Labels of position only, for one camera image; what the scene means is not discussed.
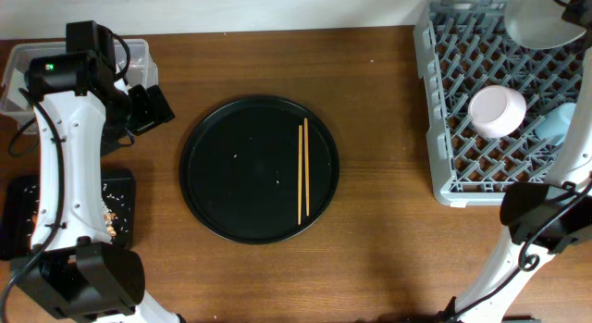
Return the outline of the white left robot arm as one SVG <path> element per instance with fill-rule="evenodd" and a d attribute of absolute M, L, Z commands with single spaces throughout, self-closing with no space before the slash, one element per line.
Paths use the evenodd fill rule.
<path fill-rule="evenodd" d="M 40 202 L 31 253 L 11 261 L 8 287 L 56 319 L 178 322 L 146 291 L 140 257 L 114 244 L 105 223 L 102 156 L 174 117 L 159 87 L 126 85 L 121 42 L 92 20 L 71 22 L 64 54 L 30 62 L 20 92 L 39 131 Z"/>

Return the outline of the light blue cup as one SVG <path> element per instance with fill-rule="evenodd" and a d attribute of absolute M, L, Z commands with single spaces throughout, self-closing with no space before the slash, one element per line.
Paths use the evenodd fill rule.
<path fill-rule="evenodd" d="M 560 145 L 564 142 L 570 127 L 575 103 L 565 103 L 548 112 L 543 122 L 535 129 L 540 140 L 546 140 L 550 145 Z"/>

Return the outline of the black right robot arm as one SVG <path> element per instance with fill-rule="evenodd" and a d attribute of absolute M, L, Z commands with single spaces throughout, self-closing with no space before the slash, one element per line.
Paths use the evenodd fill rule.
<path fill-rule="evenodd" d="M 433 0 L 414 27 L 434 194 L 498 205 L 501 233 L 439 322 L 500 322 L 591 237 L 591 0 Z"/>

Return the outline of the wooden chopstick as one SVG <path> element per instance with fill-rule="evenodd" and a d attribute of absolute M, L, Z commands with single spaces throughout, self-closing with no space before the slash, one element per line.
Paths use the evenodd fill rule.
<path fill-rule="evenodd" d="M 303 156 L 304 156 L 304 189 L 305 189 L 305 211 L 310 216 L 310 161 L 309 161 L 309 121 L 303 121 Z"/>
<path fill-rule="evenodd" d="M 297 222 L 300 226 L 302 224 L 302 148 L 303 148 L 303 127 L 298 126 L 298 209 L 297 209 Z"/>

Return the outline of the white round plate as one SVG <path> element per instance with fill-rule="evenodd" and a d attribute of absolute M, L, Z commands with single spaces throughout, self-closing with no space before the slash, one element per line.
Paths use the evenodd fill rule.
<path fill-rule="evenodd" d="M 554 0 L 510 0 L 504 11 L 508 35 L 522 47 L 551 49 L 582 37 L 586 29 L 561 18 L 565 7 Z"/>

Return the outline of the small white bowl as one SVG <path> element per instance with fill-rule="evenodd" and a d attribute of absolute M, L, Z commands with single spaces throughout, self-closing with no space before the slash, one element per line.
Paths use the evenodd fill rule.
<path fill-rule="evenodd" d="M 471 99 L 468 116 L 475 131 L 485 138 L 511 134 L 522 124 L 526 101 L 517 91 L 492 85 L 481 89 Z"/>

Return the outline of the rice and food scraps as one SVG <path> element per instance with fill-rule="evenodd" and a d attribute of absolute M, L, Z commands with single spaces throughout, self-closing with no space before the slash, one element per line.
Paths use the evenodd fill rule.
<path fill-rule="evenodd" d="M 112 242 L 117 237 L 117 226 L 114 225 L 114 222 L 118 220 L 117 213 L 107 204 L 107 200 L 116 200 L 119 201 L 122 199 L 121 197 L 117 197 L 112 193 L 108 193 L 107 189 L 113 189 L 114 187 L 109 187 L 109 184 L 104 183 L 102 184 L 102 204 L 103 204 L 103 211 L 104 211 L 104 220 L 107 229 L 107 233 L 110 235 Z M 36 211 L 32 212 L 31 217 L 26 219 L 26 223 L 31 223 L 33 226 L 36 226 L 38 213 Z"/>

